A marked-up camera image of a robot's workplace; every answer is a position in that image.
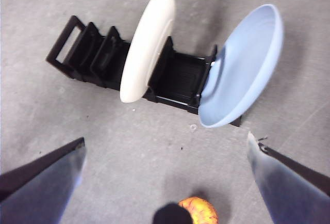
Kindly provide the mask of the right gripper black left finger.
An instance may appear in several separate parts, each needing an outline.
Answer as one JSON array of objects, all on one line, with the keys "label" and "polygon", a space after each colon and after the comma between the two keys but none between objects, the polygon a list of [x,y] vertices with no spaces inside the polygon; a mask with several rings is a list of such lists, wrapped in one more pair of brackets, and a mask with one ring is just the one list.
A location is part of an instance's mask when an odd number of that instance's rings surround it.
[{"label": "right gripper black left finger", "polygon": [[60,223],[81,182],[85,158],[80,137],[1,174],[1,223]]}]

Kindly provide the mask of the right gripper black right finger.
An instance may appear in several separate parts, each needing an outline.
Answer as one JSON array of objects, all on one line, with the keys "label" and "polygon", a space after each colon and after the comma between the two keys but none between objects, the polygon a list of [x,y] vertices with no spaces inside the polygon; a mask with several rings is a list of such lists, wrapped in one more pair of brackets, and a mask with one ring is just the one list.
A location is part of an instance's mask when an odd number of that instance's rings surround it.
[{"label": "right gripper black right finger", "polygon": [[247,135],[248,160],[274,223],[329,223],[329,177]]}]

